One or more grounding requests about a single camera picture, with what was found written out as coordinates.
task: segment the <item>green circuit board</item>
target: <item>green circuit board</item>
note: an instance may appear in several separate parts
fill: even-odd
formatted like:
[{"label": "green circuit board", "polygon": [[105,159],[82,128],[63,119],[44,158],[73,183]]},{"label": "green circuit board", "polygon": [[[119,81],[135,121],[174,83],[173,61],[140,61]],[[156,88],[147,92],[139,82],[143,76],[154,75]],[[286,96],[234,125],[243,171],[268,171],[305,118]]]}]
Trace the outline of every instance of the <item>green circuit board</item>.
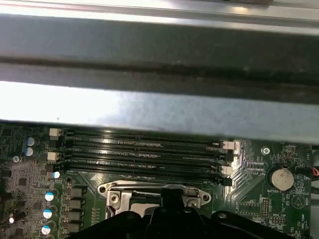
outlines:
[{"label": "green circuit board", "polygon": [[[41,229],[49,221],[56,224],[50,232],[54,239],[94,225],[106,217],[106,199],[98,186],[117,180],[192,185],[211,195],[211,202],[201,208],[208,217],[227,210],[298,239],[309,234],[311,180],[296,173],[305,165],[294,144],[236,139],[229,150],[218,148],[215,138],[199,136],[58,130],[59,136],[50,136],[45,126],[0,124],[0,195],[13,194],[0,203],[0,238],[43,238]],[[29,137],[39,141],[31,156],[26,152]],[[58,153],[59,159],[48,160],[50,153]],[[304,157],[310,160],[311,154],[312,147],[305,147]],[[19,162],[12,160],[15,156]],[[232,167],[231,185],[211,177],[216,174],[208,170],[211,164]],[[59,177],[50,170],[53,165],[59,165]],[[285,191],[270,179],[282,168],[293,174],[293,186]],[[44,195],[52,189],[59,196],[48,202]],[[76,198],[70,198],[72,189],[78,189]],[[44,218],[43,211],[52,205],[57,213]],[[9,225],[10,213],[19,211],[27,216]],[[74,220],[68,219],[70,212],[76,213]]]}]

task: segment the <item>dimm slot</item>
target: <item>dimm slot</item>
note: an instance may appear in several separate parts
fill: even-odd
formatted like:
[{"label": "dimm slot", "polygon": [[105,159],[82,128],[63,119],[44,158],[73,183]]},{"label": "dimm slot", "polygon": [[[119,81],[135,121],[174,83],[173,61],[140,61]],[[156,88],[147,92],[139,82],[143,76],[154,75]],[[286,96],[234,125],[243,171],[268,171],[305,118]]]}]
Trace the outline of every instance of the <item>dimm slot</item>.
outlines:
[{"label": "dimm slot", "polygon": [[189,180],[192,178],[195,179],[205,179],[209,180],[213,183],[221,183],[222,185],[229,186],[230,179],[222,178],[219,174],[205,174],[205,173],[183,173],[183,172],[175,172],[173,175],[171,172],[158,171],[158,170],[139,170],[139,169],[129,169],[129,168],[119,168],[119,167],[101,167],[98,165],[87,165],[87,164],[78,164],[78,163],[67,163],[65,165],[66,169],[78,169],[78,170],[88,170],[93,172],[115,172],[115,173],[130,173],[136,176],[171,176],[171,177],[180,177],[184,180]]},{"label": "dimm slot", "polygon": [[133,138],[133,139],[155,139],[155,140],[167,140],[167,141],[178,141],[178,142],[194,142],[194,143],[213,143],[220,142],[219,140],[208,140],[199,139],[195,137],[188,136],[167,136],[167,135],[150,135],[149,133],[144,133],[140,131],[123,131],[123,130],[108,130],[105,131],[87,131],[87,130],[67,130],[66,135],[87,135],[87,136],[112,136],[112,137],[122,137],[122,138]]},{"label": "dimm slot", "polygon": [[196,154],[196,155],[219,155],[220,152],[214,151],[200,151],[192,149],[173,149],[173,148],[158,148],[158,147],[142,147],[142,146],[133,146],[133,145],[118,145],[118,144],[101,144],[94,142],[72,142],[67,143],[67,147],[72,146],[88,146],[101,149],[126,149],[126,150],[138,150],[138,151],[147,151],[147,152],[171,152],[171,153],[183,153],[183,154]]},{"label": "dimm slot", "polygon": [[115,161],[115,160],[95,160],[88,158],[68,158],[65,159],[66,162],[78,163],[78,164],[92,164],[108,166],[108,167],[127,167],[127,168],[137,168],[141,170],[160,170],[169,172],[189,172],[189,173],[219,173],[216,169],[200,168],[200,167],[187,167],[180,165],[165,165],[161,163],[141,163],[141,162],[127,162],[127,161]]},{"label": "dimm slot", "polygon": [[148,151],[133,151],[133,150],[116,150],[116,149],[98,149],[94,147],[84,147],[84,146],[73,146],[71,148],[66,148],[66,151],[72,152],[81,152],[81,153],[93,153],[93,154],[108,154],[108,155],[117,155],[117,156],[131,156],[131,157],[144,157],[144,158],[181,158],[181,159],[190,159],[190,158],[205,158],[213,160],[227,160],[225,155],[220,154],[219,157],[213,157],[208,155],[190,155],[190,154],[173,154],[166,152],[148,152]]},{"label": "dimm slot", "polygon": [[[68,172],[77,172],[77,173],[81,173],[81,172],[89,172],[89,173],[96,173],[96,172],[101,172],[101,173],[105,173],[102,171],[95,171],[95,170],[91,170],[91,169],[75,169],[73,170],[72,168],[68,169]],[[139,181],[143,181],[143,182],[149,182],[150,180],[152,182],[155,183],[182,183],[184,185],[197,185],[198,184],[202,184],[203,180],[202,179],[195,179],[195,178],[191,178],[191,180],[186,180],[185,178],[178,178],[178,177],[174,177],[173,175],[170,176],[161,176],[161,175],[138,175],[138,174],[132,174],[132,173],[123,173],[123,172],[106,172],[105,173],[107,175],[107,178],[111,178],[114,180],[119,180],[119,179],[123,179],[123,180],[139,180]]]},{"label": "dimm slot", "polygon": [[116,136],[87,136],[87,135],[73,135],[65,136],[64,141],[84,141],[84,142],[96,142],[96,143],[108,143],[108,144],[123,144],[123,145],[133,145],[133,146],[146,146],[146,147],[170,147],[170,148],[180,148],[180,147],[196,147],[196,148],[212,148],[215,147],[219,150],[217,143],[191,143],[191,142],[170,142],[170,141],[158,141],[158,140],[140,140],[140,139],[123,139],[117,138]]},{"label": "dimm slot", "polygon": [[218,162],[212,162],[209,160],[198,160],[198,159],[169,159],[169,158],[138,158],[138,157],[122,157],[122,156],[107,156],[107,155],[93,155],[89,153],[72,153],[72,158],[92,158],[94,160],[117,160],[117,161],[136,161],[143,163],[163,163],[172,165],[182,165],[182,166],[194,166],[194,167],[219,167],[221,166]]}]

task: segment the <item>capacitor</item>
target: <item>capacitor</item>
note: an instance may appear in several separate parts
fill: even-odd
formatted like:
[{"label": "capacitor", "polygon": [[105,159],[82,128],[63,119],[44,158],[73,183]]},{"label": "capacitor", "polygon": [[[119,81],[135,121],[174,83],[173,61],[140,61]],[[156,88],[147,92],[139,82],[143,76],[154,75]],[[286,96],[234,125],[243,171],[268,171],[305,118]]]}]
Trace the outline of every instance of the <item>capacitor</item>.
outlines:
[{"label": "capacitor", "polygon": [[56,206],[50,206],[48,209],[45,209],[43,212],[43,216],[46,219],[50,219],[54,214],[56,214],[58,208]]},{"label": "capacitor", "polygon": [[51,231],[56,228],[56,223],[54,221],[49,221],[46,225],[44,225],[41,229],[42,234],[49,235]]},{"label": "capacitor", "polygon": [[10,224],[16,223],[16,222],[22,220],[25,217],[26,217],[26,212],[25,211],[17,212],[17,213],[13,214],[9,218],[9,223]]},{"label": "capacitor", "polygon": [[4,203],[8,200],[10,200],[11,198],[13,198],[13,194],[12,193],[5,193],[0,195],[0,203]]},{"label": "capacitor", "polygon": [[28,157],[36,156],[38,153],[39,153],[39,150],[37,148],[31,148],[31,147],[26,148],[24,151],[24,154]]},{"label": "capacitor", "polygon": [[60,172],[54,172],[53,173],[53,178],[58,179],[61,176]]},{"label": "capacitor", "polygon": [[29,147],[37,146],[39,143],[40,143],[40,140],[36,137],[28,137],[26,139],[26,145],[28,145]]},{"label": "capacitor", "polygon": [[51,202],[53,199],[56,199],[59,196],[59,191],[57,189],[52,189],[50,192],[47,192],[44,198]]}]

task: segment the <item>metal panel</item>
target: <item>metal panel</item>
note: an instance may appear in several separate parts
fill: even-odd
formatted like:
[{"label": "metal panel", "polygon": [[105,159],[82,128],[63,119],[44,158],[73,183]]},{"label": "metal panel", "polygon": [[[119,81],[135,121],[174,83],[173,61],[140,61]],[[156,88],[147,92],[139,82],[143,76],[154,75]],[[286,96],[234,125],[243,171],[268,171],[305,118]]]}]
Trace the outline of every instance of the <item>metal panel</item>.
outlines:
[{"label": "metal panel", "polygon": [[319,143],[319,106],[0,82],[0,119]]},{"label": "metal panel", "polygon": [[[319,8],[319,3],[315,0],[277,0],[267,6],[236,3],[232,1],[200,0],[3,0],[1,2],[2,4],[9,5],[39,6],[77,11],[121,12],[127,14],[144,12],[149,16],[154,15],[160,17],[165,17],[168,14],[176,18],[181,18],[181,16],[184,16],[183,18],[189,18],[194,12],[206,13],[206,15],[218,14],[220,16],[223,14],[232,16],[247,15],[251,17],[251,23],[257,20],[255,17],[274,17],[277,21],[280,21],[280,18],[315,21],[318,20]],[[31,15],[33,13],[32,10],[29,10],[28,13],[26,12],[25,14]]]},{"label": "metal panel", "polygon": [[0,7],[2,61],[237,69],[267,71],[271,77],[289,72],[293,78],[319,73],[315,8],[193,1],[170,2],[162,9],[155,7],[163,1],[143,8],[136,8],[140,1],[121,7],[2,2],[7,3]]}]

